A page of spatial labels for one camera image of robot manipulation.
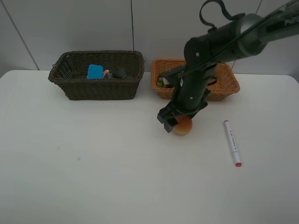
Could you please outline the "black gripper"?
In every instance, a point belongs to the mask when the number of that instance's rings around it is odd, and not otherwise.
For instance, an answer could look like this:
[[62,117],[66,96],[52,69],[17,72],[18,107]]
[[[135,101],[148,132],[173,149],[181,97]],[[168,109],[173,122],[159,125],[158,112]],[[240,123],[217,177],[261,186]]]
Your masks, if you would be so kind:
[[162,108],[158,114],[157,119],[161,124],[164,124],[164,129],[166,132],[172,132],[173,128],[178,124],[175,117],[187,115],[193,118],[200,110],[207,107],[208,103],[206,101],[209,96],[209,90],[204,90],[202,98],[195,109],[188,110],[176,105],[175,100],[178,98],[178,90],[174,90],[171,101],[166,107]]

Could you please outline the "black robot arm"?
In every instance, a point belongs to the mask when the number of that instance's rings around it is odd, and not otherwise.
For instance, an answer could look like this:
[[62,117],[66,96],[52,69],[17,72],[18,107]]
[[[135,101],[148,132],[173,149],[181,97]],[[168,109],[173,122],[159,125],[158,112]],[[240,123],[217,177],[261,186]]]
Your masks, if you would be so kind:
[[210,27],[208,33],[185,44],[185,65],[161,74],[174,87],[171,101],[157,115],[169,133],[178,124],[177,117],[193,118],[207,106],[207,86],[217,64],[256,56],[267,43],[299,33],[297,0],[287,2],[265,17],[245,13],[231,16],[223,1],[216,3],[231,22],[217,28],[200,16],[200,21]]

